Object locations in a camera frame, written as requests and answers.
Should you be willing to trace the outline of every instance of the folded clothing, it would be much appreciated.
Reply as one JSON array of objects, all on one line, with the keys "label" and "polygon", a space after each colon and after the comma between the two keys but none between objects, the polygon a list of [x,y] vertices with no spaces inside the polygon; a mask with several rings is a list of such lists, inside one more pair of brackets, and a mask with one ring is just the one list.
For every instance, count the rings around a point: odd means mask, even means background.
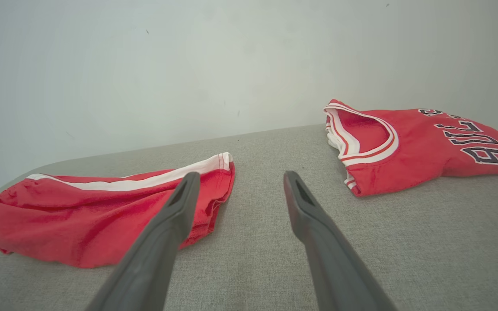
[{"label": "folded clothing", "polygon": [[328,144],[358,197],[440,176],[498,174],[498,131],[479,122],[433,109],[358,111],[336,100],[324,112]]},{"label": "folded clothing", "polygon": [[235,167],[221,153],[186,167],[123,178],[35,174],[0,193],[0,252],[93,268],[118,264],[182,178],[201,174],[192,231],[180,248],[213,232]]}]

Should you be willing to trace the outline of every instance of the basketball jersey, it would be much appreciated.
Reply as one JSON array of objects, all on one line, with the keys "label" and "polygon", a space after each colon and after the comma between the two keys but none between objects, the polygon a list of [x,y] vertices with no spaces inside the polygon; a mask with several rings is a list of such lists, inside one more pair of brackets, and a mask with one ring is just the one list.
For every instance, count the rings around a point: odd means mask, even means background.
[{"label": "basketball jersey", "polygon": [[0,252],[93,268],[118,264],[182,178],[201,174],[192,231],[181,248],[213,232],[233,186],[229,153],[186,167],[123,178],[34,174],[0,193]]},{"label": "basketball jersey", "polygon": [[358,197],[440,176],[498,174],[498,131],[479,122],[432,109],[358,111],[336,100],[324,112],[328,144]]}]

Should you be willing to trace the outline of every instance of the red clothing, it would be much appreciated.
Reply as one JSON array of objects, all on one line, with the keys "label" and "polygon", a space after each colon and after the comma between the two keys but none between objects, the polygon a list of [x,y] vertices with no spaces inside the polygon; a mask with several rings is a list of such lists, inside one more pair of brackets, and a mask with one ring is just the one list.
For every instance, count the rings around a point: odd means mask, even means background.
[{"label": "red clothing", "polygon": [[328,143],[358,197],[408,189],[440,176],[498,174],[498,131],[431,109],[358,111],[332,100]]},{"label": "red clothing", "polygon": [[118,264],[182,177],[201,174],[192,231],[181,245],[214,230],[233,186],[229,153],[176,170],[123,178],[30,175],[0,193],[0,252],[93,268]]}]

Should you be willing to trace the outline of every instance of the wall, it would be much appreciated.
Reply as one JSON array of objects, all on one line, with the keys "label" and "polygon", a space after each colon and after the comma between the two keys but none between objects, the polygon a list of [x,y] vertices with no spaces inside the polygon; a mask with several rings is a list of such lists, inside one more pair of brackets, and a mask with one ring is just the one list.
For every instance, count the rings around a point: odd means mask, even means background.
[{"label": "wall", "polygon": [[0,186],[70,158],[318,124],[331,98],[498,129],[498,1],[0,0]]}]

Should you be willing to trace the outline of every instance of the gray fabric surface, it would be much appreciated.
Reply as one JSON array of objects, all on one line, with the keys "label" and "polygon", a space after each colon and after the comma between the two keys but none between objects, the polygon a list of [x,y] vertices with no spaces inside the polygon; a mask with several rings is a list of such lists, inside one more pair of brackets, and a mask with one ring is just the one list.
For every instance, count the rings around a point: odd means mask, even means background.
[{"label": "gray fabric surface", "polygon": [[[225,151],[236,165],[233,192],[215,232],[178,253],[166,310],[317,309],[289,225],[286,170],[301,175],[399,309],[498,310],[498,176],[358,199],[322,124],[76,159],[24,176],[120,177]],[[111,271],[0,254],[0,310],[82,310]]]}]

